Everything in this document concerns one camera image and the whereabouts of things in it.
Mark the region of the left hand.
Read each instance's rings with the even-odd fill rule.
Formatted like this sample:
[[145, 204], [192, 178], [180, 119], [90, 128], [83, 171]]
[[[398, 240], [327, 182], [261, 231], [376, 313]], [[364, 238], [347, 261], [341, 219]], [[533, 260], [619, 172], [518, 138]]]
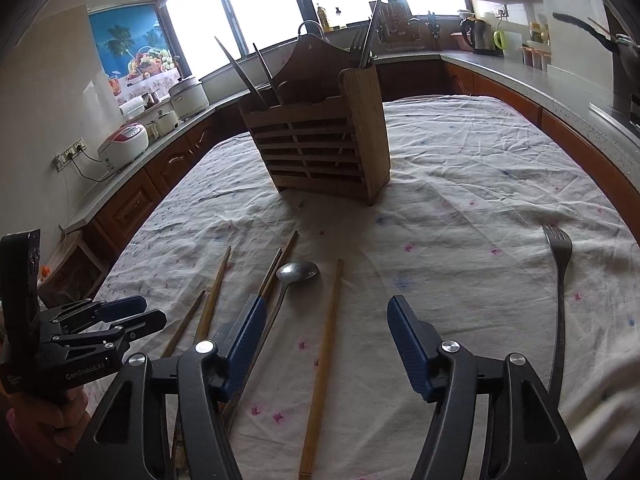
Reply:
[[58, 464], [66, 452], [73, 452], [90, 422], [82, 387], [67, 390], [60, 404], [24, 393], [10, 394], [9, 399], [12, 431], [27, 455], [45, 465]]

